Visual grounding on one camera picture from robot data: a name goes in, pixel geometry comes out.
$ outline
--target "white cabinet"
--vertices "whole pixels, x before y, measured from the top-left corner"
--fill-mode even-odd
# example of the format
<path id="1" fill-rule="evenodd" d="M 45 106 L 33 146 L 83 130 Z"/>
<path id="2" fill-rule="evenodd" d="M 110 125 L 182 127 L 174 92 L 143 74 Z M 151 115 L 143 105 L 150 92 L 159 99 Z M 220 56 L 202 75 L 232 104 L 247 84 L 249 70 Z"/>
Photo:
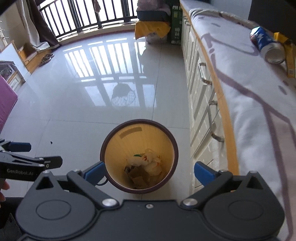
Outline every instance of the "white cabinet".
<path id="1" fill-rule="evenodd" d="M 181 46 L 187 77 L 192 166 L 201 161 L 216 171 L 227 169 L 226 145 L 217 95 L 201 45 L 185 15 Z M 203 187 L 195 177 L 192 180 L 192 192 Z"/>

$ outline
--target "yellow object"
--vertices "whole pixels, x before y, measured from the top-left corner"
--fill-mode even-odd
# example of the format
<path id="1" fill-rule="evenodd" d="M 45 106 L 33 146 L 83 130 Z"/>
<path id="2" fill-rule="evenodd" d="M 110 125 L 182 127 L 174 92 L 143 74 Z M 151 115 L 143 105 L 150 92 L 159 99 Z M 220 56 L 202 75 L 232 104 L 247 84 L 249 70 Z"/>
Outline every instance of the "yellow object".
<path id="1" fill-rule="evenodd" d="M 274 33 L 274 39 L 284 45 L 287 65 L 287 77 L 295 78 L 295 59 L 293 56 L 293 43 L 281 33 Z"/>
<path id="2" fill-rule="evenodd" d="M 157 33 L 160 38 L 163 38 L 169 31 L 170 26 L 167 22 L 138 21 L 135 28 L 135 38 L 145 37 L 151 33 Z"/>
<path id="3" fill-rule="evenodd" d="M 161 157 L 163 176 L 156 185 L 136 189 L 125 173 L 127 159 L 152 149 Z M 173 175 L 178 162 L 178 146 L 172 134 L 150 120 L 133 120 L 116 127 L 102 145 L 100 160 L 106 165 L 107 179 L 129 193 L 149 193 L 163 186 Z"/>

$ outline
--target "blue can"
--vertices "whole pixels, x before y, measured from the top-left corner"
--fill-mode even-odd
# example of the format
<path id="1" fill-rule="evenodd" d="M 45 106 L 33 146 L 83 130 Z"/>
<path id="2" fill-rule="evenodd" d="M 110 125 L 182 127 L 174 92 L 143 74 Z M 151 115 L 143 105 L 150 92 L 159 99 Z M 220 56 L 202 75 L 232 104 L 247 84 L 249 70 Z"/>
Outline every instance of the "blue can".
<path id="1" fill-rule="evenodd" d="M 262 27 L 252 29 L 251 41 L 259 49 L 261 56 L 271 64 L 281 64 L 285 60 L 284 47 L 274 41 Z"/>

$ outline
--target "white curtain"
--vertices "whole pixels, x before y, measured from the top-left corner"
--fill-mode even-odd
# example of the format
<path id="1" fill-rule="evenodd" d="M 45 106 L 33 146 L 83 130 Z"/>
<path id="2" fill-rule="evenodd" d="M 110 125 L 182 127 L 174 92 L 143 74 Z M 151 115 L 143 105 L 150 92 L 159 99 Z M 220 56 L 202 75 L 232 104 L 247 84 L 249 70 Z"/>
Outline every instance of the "white curtain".
<path id="1" fill-rule="evenodd" d="M 42 52 L 49 48 L 48 42 L 40 42 L 39 34 L 37 32 L 37 29 L 35 25 L 33 24 L 29 9 L 26 0 L 18 0 L 16 2 L 18 12 L 20 14 L 20 18 L 22 20 L 22 23 L 25 27 L 25 30 L 27 32 L 27 38 L 30 41 L 30 45 L 37 51 Z"/>

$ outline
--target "yellow cloth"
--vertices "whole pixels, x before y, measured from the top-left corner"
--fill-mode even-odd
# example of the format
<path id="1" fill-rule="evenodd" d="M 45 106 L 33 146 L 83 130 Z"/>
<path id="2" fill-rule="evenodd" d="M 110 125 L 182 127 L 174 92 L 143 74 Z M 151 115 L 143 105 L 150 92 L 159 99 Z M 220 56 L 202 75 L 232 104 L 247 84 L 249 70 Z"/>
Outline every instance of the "yellow cloth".
<path id="1" fill-rule="evenodd" d="M 169 31 L 170 26 L 167 22 L 138 21 L 135 27 L 135 38 L 138 39 L 150 33 L 157 33 L 160 38 L 163 38 Z"/>

